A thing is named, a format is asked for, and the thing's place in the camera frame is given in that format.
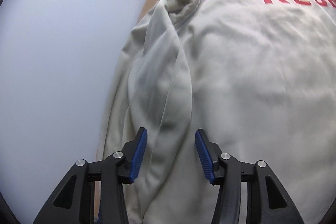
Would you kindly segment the white and blue jacket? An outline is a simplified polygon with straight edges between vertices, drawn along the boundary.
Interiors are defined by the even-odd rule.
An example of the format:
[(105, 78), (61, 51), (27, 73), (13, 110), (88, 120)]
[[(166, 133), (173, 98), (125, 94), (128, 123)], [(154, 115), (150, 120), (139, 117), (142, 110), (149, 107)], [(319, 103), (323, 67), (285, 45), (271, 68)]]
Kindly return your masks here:
[(266, 161), (305, 223), (335, 199), (335, 0), (159, 0), (122, 48), (98, 157), (148, 143), (130, 223), (209, 223), (218, 189), (194, 143)]

